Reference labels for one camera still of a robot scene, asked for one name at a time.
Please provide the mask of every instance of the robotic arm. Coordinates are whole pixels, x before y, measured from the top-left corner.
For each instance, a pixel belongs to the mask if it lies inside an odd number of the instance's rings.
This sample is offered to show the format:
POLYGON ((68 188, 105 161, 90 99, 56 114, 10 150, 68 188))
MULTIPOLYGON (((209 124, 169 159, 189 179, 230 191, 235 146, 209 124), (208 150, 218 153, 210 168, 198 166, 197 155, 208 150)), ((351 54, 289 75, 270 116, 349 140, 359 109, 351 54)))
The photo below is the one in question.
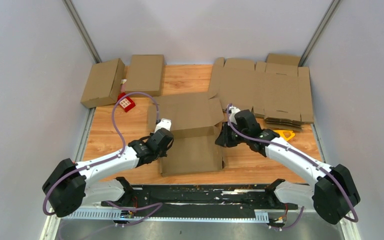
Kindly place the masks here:
POLYGON ((90 161, 77 163, 73 163, 69 158, 62 160, 44 183, 42 190, 45 194, 65 174, 85 166, 86 168, 70 175, 50 194, 48 200, 57 217, 65 217, 81 205, 120 200, 130 187, 127 181, 115 179, 98 181, 124 170, 150 164, 160 157, 166 157, 166 152, 174 140, 170 127, 171 121, 163 118, 156 125, 154 133, 130 142, 124 151, 120 149, 90 161))
POLYGON ((293 184, 284 179, 278 179, 267 187, 267 191, 271 191, 275 195, 274 199, 285 204, 293 203, 308 209, 315 209, 325 221, 337 224, 350 211, 350 207, 332 179, 320 170, 323 168, 330 170, 330 174, 340 183, 352 206, 360 202, 360 195, 350 171, 346 167, 341 164, 332 167, 318 161, 290 145, 276 132, 261 129, 254 114, 249 110, 241 111, 236 107, 230 107, 228 112, 230 122, 240 133, 271 143, 242 137, 229 126, 228 122, 223 122, 220 136, 216 139, 215 144, 231 148, 245 143, 252 151, 285 165, 308 183, 308 185, 293 184), (305 160, 303 156, 313 161, 313 164, 305 160))

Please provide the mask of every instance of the gray wall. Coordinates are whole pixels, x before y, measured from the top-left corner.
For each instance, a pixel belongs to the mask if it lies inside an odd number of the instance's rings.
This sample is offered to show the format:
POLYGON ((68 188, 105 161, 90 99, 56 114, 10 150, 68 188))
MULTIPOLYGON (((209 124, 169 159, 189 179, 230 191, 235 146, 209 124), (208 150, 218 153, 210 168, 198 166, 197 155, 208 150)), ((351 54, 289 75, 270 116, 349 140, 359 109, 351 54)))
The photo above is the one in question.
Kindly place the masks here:
POLYGON ((73 0, 103 61, 164 54, 169 64, 302 55, 331 0, 73 0))
POLYGON ((74 155, 91 66, 62 1, 0 1, 0 240, 39 238, 41 187, 74 155))
POLYGON ((361 196, 365 240, 384 239, 384 1, 344 0, 310 67, 316 127, 326 160, 342 163, 361 196))

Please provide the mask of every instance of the wooden table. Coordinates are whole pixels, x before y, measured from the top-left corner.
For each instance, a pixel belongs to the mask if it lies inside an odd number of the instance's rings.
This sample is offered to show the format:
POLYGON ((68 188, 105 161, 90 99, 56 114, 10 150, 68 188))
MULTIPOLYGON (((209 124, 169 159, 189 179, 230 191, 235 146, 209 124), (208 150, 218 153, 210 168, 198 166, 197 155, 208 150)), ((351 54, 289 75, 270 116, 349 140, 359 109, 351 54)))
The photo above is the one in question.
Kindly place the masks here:
MULTIPOLYGON (((206 92, 208 90, 212 65, 168 65, 165 67, 163 95, 206 92)), ((147 97, 133 98, 136 106, 128 113, 117 107, 115 121, 123 133, 126 143, 147 136, 147 109, 151 105, 147 97)), ((111 111, 114 105, 97 107, 93 118, 90 135, 84 153, 84 161, 101 157, 121 148, 122 142, 114 130, 111 111)), ((311 157, 320 160, 310 125, 305 125, 303 132, 289 141, 293 146, 311 157)), ((264 158, 251 151, 246 144, 225 148, 225 168, 218 172, 186 174, 162 177, 159 161, 141 167, 119 172, 104 179, 125 177, 131 184, 266 184, 278 178, 293 183, 304 180, 282 164, 264 158)))

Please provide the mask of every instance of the flattened cardboard box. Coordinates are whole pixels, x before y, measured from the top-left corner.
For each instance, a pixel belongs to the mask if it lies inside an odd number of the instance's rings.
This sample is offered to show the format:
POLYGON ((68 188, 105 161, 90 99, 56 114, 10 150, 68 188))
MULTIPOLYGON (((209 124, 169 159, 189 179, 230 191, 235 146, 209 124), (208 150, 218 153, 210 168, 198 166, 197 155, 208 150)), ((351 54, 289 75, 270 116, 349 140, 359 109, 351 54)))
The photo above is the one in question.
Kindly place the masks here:
MULTIPOLYGON (((215 145, 220 130, 215 127, 224 119, 220 100, 210 92, 156 97, 161 118, 171 120, 173 146, 167 157, 160 158, 163 177, 213 172, 223 169, 222 148, 215 145)), ((153 131, 156 108, 148 109, 148 129, 153 131)))
POLYGON ((90 109, 116 103, 124 69, 125 64, 120 58, 94 64, 81 96, 81 104, 90 109))
MULTIPOLYGON (((161 96, 164 74, 164 55, 132 55, 124 84, 125 92, 143 92, 161 96)), ((144 97, 134 94, 132 97, 144 97)))
POLYGON ((313 123, 310 70, 298 67, 300 57, 270 53, 267 62, 217 58, 209 91, 217 92, 223 108, 233 103, 253 109, 267 127, 301 130, 313 123))

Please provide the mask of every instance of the yellow object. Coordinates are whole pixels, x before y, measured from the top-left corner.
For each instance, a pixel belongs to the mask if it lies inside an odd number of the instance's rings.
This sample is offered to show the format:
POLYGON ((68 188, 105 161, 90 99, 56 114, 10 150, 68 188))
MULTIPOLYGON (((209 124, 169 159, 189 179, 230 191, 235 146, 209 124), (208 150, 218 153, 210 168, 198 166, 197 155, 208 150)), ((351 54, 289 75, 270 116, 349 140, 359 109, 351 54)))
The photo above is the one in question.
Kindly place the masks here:
POLYGON ((295 137, 295 132, 292 130, 286 130, 286 129, 280 129, 280 130, 274 130, 276 133, 278 133, 283 139, 286 141, 291 140, 293 137, 295 137))

